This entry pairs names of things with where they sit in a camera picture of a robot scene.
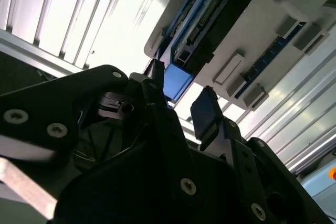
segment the black component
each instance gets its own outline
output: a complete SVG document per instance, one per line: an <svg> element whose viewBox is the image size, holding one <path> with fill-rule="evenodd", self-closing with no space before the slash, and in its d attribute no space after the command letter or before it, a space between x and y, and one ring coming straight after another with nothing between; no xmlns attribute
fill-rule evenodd
<svg viewBox="0 0 336 224"><path fill-rule="evenodd" d="M62 165L77 144L78 128L92 102L104 91L122 92L127 82L119 69L101 66L0 96L1 115L20 109L29 116L22 124L0 121L0 155L39 165ZM67 135L50 136L47 127L53 123L65 125Z"/></svg>
<svg viewBox="0 0 336 224"><path fill-rule="evenodd" d="M193 53L184 69L192 75L197 75L202 67L213 58L213 52L223 41L234 23L243 13L251 0L223 0L211 16L206 28L198 35L192 48Z"/></svg>
<svg viewBox="0 0 336 224"><path fill-rule="evenodd" d="M156 76L161 76L160 65L153 66ZM54 94L52 103L46 101L50 94ZM27 103L18 106L22 97ZM156 78L133 74L128 81L111 66L6 94L0 101L1 112L19 108L29 114L22 124L1 121L1 154L19 159L20 168L42 180L47 191L51 184L59 188L60 179L66 176L69 181L73 175L37 167L36 160L45 166L56 161L59 166L71 165L66 164L66 157L74 151L83 125L123 128L108 133L102 151L95 146L95 131L88 131L92 158L79 159L94 159L95 165L82 164L84 173L66 183L60 196L53 188L53 195L59 197L49 223L331 223L264 142L260 148L256 146L260 140L246 143L242 139L239 127L222 116L210 87L192 106L195 132L203 141L199 151L187 145ZM43 134L50 122L66 125L68 135L54 141ZM116 131L122 132L119 138L126 142L107 159ZM16 143L18 149L9 151L6 144ZM32 152L30 159L17 155L23 151Z"/></svg>

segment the metal bracket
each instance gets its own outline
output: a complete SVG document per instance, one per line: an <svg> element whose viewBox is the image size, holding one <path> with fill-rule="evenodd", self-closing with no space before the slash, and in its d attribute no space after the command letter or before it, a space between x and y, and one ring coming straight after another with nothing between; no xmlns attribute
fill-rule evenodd
<svg viewBox="0 0 336 224"><path fill-rule="evenodd" d="M200 180L179 118L167 108L163 90L153 80L143 80L142 87L148 122L155 129L173 197L185 206L198 207L202 203Z"/></svg>
<svg viewBox="0 0 336 224"><path fill-rule="evenodd" d="M119 69L101 66L0 96L0 155L62 166L92 102L107 91L122 92L127 83Z"/></svg>
<svg viewBox="0 0 336 224"><path fill-rule="evenodd" d="M201 151L223 158L233 169L246 221L280 223L268 209L251 149L243 144L238 125L222 116L212 88L203 89L191 113L196 137L203 140Z"/></svg>

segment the blue plastic part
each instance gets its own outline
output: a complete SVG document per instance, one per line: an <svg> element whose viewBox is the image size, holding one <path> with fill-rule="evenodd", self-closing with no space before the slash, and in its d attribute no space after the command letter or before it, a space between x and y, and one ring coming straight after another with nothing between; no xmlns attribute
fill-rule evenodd
<svg viewBox="0 0 336 224"><path fill-rule="evenodd" d="M164 73L163 92L177 101L192 81L191 74L171 63Z"/></svg>

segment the black mount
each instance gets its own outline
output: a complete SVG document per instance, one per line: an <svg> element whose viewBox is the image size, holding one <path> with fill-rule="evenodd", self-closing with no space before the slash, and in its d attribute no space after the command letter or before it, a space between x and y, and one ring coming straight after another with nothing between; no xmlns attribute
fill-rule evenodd
<svg viewBox="0 0 336 224"><path fill-rule="evenodd" d="M188 146L167 107L163 71L153 60L150 78L128 79L101 66L0 96L2 115L12 109L28 115L23 123L0 121L0 155L29 176L34 170L34 180L57 197L48 223L331 223L266 143L242 139L210 87L191 107L202 144ZM104 150L88 159L94 165L59 194L40 183L44 171L61 179L80 132L107 122L122 129L116 155L108 158ZM61 126L50 133L55 123Z"/></svg>

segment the mounting hole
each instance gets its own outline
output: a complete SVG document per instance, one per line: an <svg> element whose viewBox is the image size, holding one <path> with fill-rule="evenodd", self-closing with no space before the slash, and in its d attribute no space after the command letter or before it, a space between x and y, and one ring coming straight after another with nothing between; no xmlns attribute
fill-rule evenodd
<svg viewBox="0 0 336 224"><path fill-rule="evenodd" d="M113 74L115 77L117 77L117 78L121 78L121 77L122 77L121 73L118 73L118 72L113 72L112 74Z"/></svg>
<svg viewBox="0 0 336 224"><path fill-rule="evenodd" d="M121 108L121 111L124 113L130 113L133 110L134 110L134 106L131 104L126 104Z"/></svg>
<svg viewBox="0 0 336 224"><path fill-rule="evenodd" d="M242 151L242 155L243 155L244 157L248 157L248 154L247 154L247 152L245 152L245 151Z"/></svg>
<svg viewBox="0 0 336 224"><path fill-rule="evenodd" d="M248 173L251 173L251 172L252 172L251 168L248 167L248 166L245 166L245 170L246 170Z"/></svg>
<svg viewBox="0 0 336 224"><path fill-rule="evenodd" d="M7 123L21 124L29 119L28 113L24 110L12 109L4 113L4 120Z"/></svg>
<svg viewBox="0 0 336 224"><path fill-rule="evenodd" d="M261 220L261 221L266 220L265 211L257 203L253 203L251 205L251 209L252 209L252 212L254 213L254 215L257 216L259 220Z"/></svg>

